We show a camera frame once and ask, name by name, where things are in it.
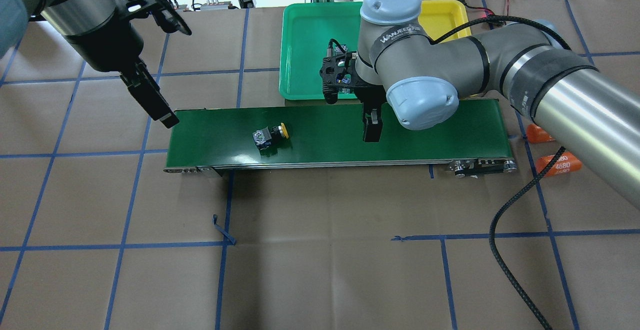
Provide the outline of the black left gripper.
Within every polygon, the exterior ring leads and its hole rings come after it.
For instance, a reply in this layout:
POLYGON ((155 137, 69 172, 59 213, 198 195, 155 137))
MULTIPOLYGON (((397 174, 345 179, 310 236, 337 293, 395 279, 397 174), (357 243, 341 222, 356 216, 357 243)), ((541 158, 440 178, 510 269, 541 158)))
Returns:
POLYGON ((147 115, 170 129, 179 118, 141 59, 144 42, 131 24, 148 17, 165 33, 192 34, 170 0, 65 0, 65 40, 94 70, 118 72, 147 115))

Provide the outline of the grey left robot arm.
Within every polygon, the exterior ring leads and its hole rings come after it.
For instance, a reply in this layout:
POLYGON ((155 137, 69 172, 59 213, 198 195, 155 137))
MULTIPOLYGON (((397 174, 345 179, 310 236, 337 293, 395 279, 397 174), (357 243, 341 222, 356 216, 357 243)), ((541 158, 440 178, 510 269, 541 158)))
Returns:
POLYGON ((117 72, 151 119, 171 128, 178 116, 142 61, 144 42, 131 25, 148 17, 167 34, 192 34, 169 0, 1 0, 1 54, 25 35, 32 18, 43 18, 94 70, 117 72))

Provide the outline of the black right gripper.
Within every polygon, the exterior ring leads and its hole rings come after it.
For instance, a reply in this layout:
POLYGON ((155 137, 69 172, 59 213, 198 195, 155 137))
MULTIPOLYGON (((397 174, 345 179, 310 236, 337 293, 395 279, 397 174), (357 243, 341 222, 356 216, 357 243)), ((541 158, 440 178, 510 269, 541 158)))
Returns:
POLYGON ((379 142, 384 126, 382 105, 387 102, 384 88, 357 74, 355 51, 347 51, 347 47, 337 40, 329 40, 327 46, 320 68, 324 101, 332 105, 338 101, 339 94, 354 94, 363 105, 363 141, 379 142))

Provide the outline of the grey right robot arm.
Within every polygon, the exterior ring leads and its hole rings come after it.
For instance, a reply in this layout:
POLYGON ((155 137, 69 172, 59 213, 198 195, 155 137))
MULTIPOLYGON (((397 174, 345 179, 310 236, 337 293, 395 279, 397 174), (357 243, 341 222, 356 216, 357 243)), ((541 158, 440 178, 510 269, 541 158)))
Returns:
POLYGON ((355 51, 327 51, 319 74, 327 103, 342 89, 382 129, 381 106, 422 131, 445 122, 460 99, 498 91, 530 122, 635 206, 639 204, 639 95, 601 74, 547 25, 501 17, 478 35, 433 40, 419 24, 422 0, 363 0, 355 51))

